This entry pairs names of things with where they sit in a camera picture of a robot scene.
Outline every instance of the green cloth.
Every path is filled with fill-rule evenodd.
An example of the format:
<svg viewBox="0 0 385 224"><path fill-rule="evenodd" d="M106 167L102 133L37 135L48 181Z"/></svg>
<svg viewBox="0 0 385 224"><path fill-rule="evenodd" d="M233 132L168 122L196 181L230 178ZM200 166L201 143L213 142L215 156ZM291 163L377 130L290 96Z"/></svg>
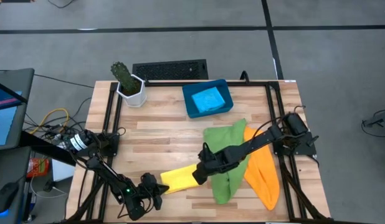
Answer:
<svg viewBox="0 0 385 224"><path fill-rule="evenodd" d="M207 128L204 130L204 142L215 153L227 146L239 146L244 143L244 130L247 122L241 119L230 127ZM216 203L227 203L237 192L248 166L247 156L238 167L224 174L211 176L212 192Z"/></svg>

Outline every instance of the white hexagonal pot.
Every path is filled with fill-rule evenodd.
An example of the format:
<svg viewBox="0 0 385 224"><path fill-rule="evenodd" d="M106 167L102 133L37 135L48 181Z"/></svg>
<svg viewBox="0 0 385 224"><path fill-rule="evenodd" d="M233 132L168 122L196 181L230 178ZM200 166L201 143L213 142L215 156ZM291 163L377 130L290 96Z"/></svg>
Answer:
<svg viewBox="0 0 385 224"><path fill-rule="evenodd" d="M137 76L131 74L131 76L138 80L140 83L141 83L141 88L140 88L140 92L134 94L134 95L131 95L131 96L126 96L124 95L122 92L121 92L121 85L120 83L118 82L118 88L116 89L116 92L118 92L118 94L120 96L122 96L122 98L126 101L126 104L129 106L129 107L133 107L133 108L139 108L141 106L143 106L143 104L145 103L145 101L147 100L147 95L145 93L145 85L144 85L144 80L138 78Z"/></svg>

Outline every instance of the yellow cable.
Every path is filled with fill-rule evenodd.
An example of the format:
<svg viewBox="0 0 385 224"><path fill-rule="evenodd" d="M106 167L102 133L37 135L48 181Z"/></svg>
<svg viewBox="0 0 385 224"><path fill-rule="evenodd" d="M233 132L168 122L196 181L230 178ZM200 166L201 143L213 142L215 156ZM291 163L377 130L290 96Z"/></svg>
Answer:
<svg viewBox="0 0 385 224"><path fill-rule="evenodd" d="M64 130L64 127L67 125L68 121L69 121L69 113L68 111L65 109L65 108L57 108L57 109L54 109L52 111L50 111L49 113L47 113L43 120L40 122L40 124L38 125L38 127L36 127L33 131L31 131L29 134L34 134L39 128L42 127L42 125L44 124L44 121L46 121L46 119L54 112L56 111L64 111L66 114L67 114L67 120L65 121L64 125L62 126L62 128L60 129L60 132Z"/></svg>

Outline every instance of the yellow sponge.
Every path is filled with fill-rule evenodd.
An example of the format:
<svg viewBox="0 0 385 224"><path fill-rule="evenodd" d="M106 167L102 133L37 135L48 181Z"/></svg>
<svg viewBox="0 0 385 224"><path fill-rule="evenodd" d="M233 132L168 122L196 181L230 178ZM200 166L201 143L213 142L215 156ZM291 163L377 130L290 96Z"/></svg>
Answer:
<svg viewBox="0 0 385 224"><path fill-rule="evenodd" d="M161 174L162 184L169 186L169 190L167 190L165 194L199 186L193 177L193 172L196 169L197 164L193 164L180 169L163 172Z"/></svg>

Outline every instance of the orange cloth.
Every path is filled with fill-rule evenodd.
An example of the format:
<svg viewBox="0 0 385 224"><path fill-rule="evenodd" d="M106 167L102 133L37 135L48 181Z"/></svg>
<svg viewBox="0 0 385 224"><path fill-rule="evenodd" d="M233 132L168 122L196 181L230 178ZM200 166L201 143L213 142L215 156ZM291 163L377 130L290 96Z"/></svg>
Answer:
<svg viewBox="0 0 385 224"><path fill-rule="evenodd" d="M256 129L245 127L244 141L255 134ZM280 184L269 146L264 146L250 154L245 180L253 188L267 209L273 210L280 195Z"/></svg>

